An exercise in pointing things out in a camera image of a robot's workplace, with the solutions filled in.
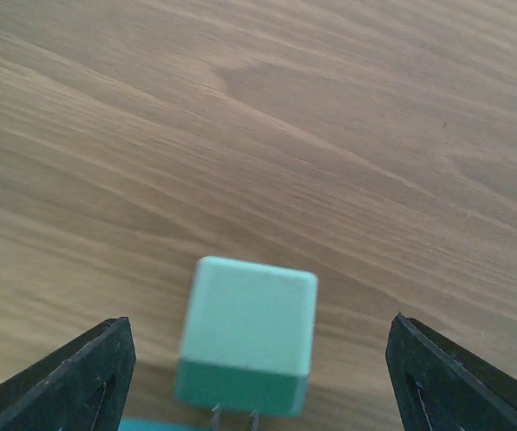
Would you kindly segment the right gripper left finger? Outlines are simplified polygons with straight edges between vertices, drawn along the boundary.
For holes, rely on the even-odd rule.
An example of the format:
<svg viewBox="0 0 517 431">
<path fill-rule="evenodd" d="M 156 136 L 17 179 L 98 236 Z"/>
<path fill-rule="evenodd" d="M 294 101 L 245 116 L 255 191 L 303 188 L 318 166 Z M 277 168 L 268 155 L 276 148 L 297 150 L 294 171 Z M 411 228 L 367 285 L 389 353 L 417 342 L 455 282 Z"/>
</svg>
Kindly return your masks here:
<svg viewBox="0 0 517 431">
<path fill-rule="evenodd" d="M 135 363 L 129 318 L 107 319 L 0 383 L 0 430 L 117 430 Z"/>
</svg>

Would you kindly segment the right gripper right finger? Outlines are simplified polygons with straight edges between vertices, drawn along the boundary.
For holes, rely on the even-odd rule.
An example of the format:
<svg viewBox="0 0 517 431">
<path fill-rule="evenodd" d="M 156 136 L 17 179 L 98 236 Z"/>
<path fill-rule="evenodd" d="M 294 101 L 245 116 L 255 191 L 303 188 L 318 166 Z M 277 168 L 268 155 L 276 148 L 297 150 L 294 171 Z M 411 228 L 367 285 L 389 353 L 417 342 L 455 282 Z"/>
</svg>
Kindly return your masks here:
<svg viewBox="0 0 517 431">
<path fill-rule="evenodd" d="M 421 321 L 398 314 L 385 357 L 406 430 L 517 430 L 517 380 Z"/>
</svg>

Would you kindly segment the teal power strip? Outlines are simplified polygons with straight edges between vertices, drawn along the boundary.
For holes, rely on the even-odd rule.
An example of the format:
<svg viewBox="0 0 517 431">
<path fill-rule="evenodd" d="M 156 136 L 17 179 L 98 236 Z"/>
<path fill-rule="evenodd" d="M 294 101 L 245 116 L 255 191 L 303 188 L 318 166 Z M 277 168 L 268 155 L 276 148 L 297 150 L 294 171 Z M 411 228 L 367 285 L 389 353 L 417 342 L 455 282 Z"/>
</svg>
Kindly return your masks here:
<svg viewBox="0 0 517 431">
<path fill-rule="evenodd" d="M 209 431 L 205 427 L 193 427 L 182 424 L 146 420 L 140 418 L 122 418 L 119 431 Z"/>
</svg>

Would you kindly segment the green plug adapter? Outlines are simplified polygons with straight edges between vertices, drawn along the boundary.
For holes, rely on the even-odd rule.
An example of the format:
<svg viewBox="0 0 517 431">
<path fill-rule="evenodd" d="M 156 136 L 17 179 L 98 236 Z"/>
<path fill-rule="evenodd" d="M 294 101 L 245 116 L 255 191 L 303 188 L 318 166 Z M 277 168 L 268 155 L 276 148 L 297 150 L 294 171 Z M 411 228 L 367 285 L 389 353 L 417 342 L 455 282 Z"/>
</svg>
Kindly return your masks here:
<svg viewBox="0 0 517 431">
<path fill-rule="evenodd" d="M 175 396 L 208 408 L 210 427 L 225 411 L 301 414 L 311 370 L 318 277 L 304 270 L 205 256 L 195 267 Z"/>
</svg>

